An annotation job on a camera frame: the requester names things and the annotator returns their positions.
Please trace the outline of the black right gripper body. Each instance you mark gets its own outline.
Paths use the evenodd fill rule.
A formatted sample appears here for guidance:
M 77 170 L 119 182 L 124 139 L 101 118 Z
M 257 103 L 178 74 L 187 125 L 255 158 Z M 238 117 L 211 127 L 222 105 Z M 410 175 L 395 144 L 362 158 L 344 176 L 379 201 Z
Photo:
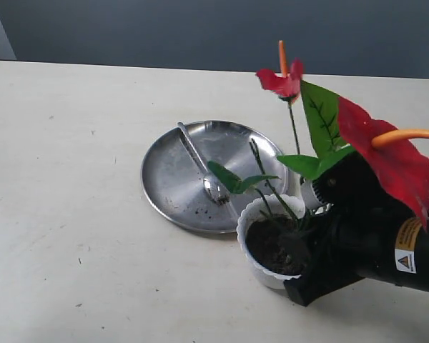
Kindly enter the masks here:
M 400 285 L 394 243 L 400 204 L 342 209 L 310 219 L 305 243 L 310 250 L 303 279 L 317 286 L 347 286 L 361 279 Z

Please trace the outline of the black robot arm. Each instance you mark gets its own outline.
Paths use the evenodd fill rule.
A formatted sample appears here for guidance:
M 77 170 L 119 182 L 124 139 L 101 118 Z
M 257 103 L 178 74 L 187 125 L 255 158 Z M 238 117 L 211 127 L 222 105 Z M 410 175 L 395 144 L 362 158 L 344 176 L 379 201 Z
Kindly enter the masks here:
M 429 292 L 429 219 L 398 206 L 332 209 L 314 223 L 309 264 L 284 283 L 292 302 L 306 307 L 362 279 Z

